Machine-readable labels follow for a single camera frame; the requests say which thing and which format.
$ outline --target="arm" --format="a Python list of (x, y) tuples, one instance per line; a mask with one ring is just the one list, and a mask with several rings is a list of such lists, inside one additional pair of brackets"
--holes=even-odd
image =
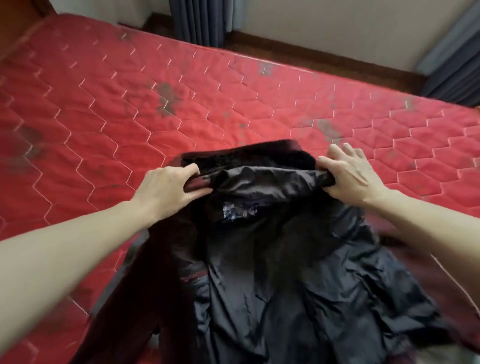
[(361, 149), (330, 146), (318, 165), (336, 184), (325, 190), (346, 204), (376, 212), (405, 243), (435, 256), (480, 304), (480, 219), (406, 196), (384, 186)]
[(210, 193), (183, 192), (196, 173), (149, 171), (130, 201), (0, 242), (0, 355), (122, 242)]

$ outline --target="bare forearm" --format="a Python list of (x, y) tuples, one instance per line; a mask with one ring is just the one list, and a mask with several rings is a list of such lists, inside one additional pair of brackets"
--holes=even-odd
[(366, 207), (392, 223), (402, 241), (435, 256), (480, 304), (480, 219), (398, 191)]
[(143, 227), (129, 203), (0, 242), (0, 353)]

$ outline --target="gray curtain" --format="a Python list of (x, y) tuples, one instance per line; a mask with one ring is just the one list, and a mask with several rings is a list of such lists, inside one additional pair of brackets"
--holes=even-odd
[(189, 43), (221, 47), (225, 34), (243, 24), (245, 0), (169, 0), (175, 36)]
[(430, 76), (421, 96), (480, 105), (480, 0), (418, 64), (417, 72)]

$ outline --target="quilted mattress cover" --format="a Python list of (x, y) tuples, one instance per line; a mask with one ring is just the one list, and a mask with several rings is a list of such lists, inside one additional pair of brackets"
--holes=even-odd
[[(0, 77), (0, 239), (129, 199), (179, 153), (282, 138), (349, 142), (390, 188), (480, 217), (476, 110), (73, 15), (31, 29)], [(67, 363), (128, 246), (0, 363)]]

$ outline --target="mattress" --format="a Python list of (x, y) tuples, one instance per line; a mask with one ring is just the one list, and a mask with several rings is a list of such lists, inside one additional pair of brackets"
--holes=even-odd
[[(480, 217), (473, 109), (73, 15), (31, 29), (0, 77), (1, 239), (129, 199), (179, 153), (283, 138), (349, 142), (390, 188)], [(67, 363), (128, 246), (0, 363)]]

